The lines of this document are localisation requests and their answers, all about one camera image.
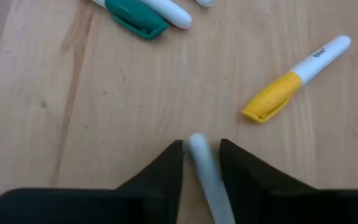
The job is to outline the slim white marker black cap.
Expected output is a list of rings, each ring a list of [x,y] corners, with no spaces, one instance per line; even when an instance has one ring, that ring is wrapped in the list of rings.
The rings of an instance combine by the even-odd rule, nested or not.
[[[236,224],[219,166],[208,140],[203,134],[194,133],[189,137],[188,145],[214,224]]]

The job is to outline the white marker red cap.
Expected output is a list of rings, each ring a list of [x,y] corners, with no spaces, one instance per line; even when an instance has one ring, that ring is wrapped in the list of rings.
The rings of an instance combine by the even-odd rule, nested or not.
[[[191,16],[179,5],[171,0],[140,0],[151,7],[164,19],[181,29],[189,29],[192,23]]]

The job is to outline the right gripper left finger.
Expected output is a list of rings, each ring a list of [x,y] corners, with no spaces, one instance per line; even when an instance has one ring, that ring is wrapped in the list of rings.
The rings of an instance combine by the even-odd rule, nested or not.
[[[0,195],[0,224],[176,224],[183,141],[116,189],[21,188]]]

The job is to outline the white marker yellow cap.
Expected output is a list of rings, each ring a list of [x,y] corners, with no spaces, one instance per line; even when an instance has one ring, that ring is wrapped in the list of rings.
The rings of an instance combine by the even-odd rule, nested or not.
[[[242,110],[242,114],[257,123],[268,121],[282,110],[302,86],[343,54],[351,43],[347,35],[333,38],[256,94]]]

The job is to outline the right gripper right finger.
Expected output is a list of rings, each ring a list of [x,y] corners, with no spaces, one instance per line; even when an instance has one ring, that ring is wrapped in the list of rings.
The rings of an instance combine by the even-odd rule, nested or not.
[[[219,162],[237,224],[358,224],[358,189],[317,189],[228,139]]]

